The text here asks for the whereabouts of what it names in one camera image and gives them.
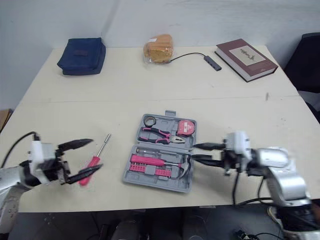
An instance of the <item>white wall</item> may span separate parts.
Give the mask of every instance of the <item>white wall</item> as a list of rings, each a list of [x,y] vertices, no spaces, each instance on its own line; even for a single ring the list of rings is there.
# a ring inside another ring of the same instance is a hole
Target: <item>white wall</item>
[[[0,108],[18,104],[51,49],[69,38],[102,34],[109,47],[143,46],[161,33],[176,46],[244,38],[267,45],[284,67],[319,23],[319,0],[0,0]]]

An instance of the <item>tool kit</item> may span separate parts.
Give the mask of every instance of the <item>tool kit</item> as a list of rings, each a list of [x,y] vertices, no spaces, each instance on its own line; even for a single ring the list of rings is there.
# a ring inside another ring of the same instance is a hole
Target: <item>tool kit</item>
[[[154,188],[188,193],[194,164],[191,148],[196,144],[195,120],[165,116],[142,116],[136,139],[125,166],[123,181]]]

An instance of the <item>gray tool case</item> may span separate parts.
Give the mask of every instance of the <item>gray tool case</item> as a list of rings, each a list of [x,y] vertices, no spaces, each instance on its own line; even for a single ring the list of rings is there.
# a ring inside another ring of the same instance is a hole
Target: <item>gray tool case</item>
[[[144,124],[144,119],[146,117],[152,116],[156,119],[155,125],[152,128],[157,128],[161,131],[170,132],[172,136],[177,134],[178,124],[181,120],[188,120],[194,124],[194,132],[191,135],[177,135],[185,140],[185,143],[174,143],[170,142],[169,144],[163,143],[151,143],[140,141],[139,138],[148,138],[148,139],[163,139],[164,137],[159,136],[153,132],[142,131],[142,128],[147,128]],[[154,115],[154,114],[145,114],[142,116],[140,122],[136,139],[138,144],[135,144],[130,152],[128,162],[125,166],[123,181],[132,184],[150,186],[154,188],[166,189],[176,192],[189,193],[192,186],[192,175],[194,170],[193,161],[191,161],[191,148],[196,144],[196,132],[197,132],[197,122],[191,119],[178,118],[176,117],[175,111],[165,111],[165,116]],[[131,159],[134,155],[142,157],[151,157],[155,159],[161,159],[166,162],[181,164],[184,162],[185,157],[188,156],[188,162],[190,164],[188,172],[181,178],[178,178],[181,175],[182,170],[178,166],[165,165],[165,166],[154,166],[148,164],[132,163]],[[132,165],[143,166],[140,171],[131,170]],[[171,177],[156,175],[160,170],[169,170],[171,171]]]

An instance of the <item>pink tape measure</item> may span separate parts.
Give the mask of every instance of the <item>pink tape measure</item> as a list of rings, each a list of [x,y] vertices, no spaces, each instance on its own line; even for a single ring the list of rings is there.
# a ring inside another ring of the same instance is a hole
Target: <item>pink tape measure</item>
[[[178,130],[176,133],[178,135],[189,136],[195,132],[195,124],[189,120],[181,120],[178,123]]]

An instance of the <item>hammer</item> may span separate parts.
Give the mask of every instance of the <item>hammer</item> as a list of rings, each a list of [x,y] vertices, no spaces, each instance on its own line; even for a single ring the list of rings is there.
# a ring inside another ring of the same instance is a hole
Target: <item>hammer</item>
[[[172,162],[164,162],[164,165],[167,166],[177,166],[182,170],[181,174],[177,177],[178,179],[181,179],[190,169],[190,156],[184,155],[183,156],[183,163],[172,163]]]
[[[183,163],[173,163],[164,161],[162,159],[148,157],[148,156],[138,156],[133,154],[131,157],[132,163],[138,163],[138,164],[147,164],[147,165],[153,165],[158,167],[163,166],[176,166],[182,170],[182,173],[177,177],[178,179],[182,178],[190,169],[190,156],[184,155],[183,156]]]

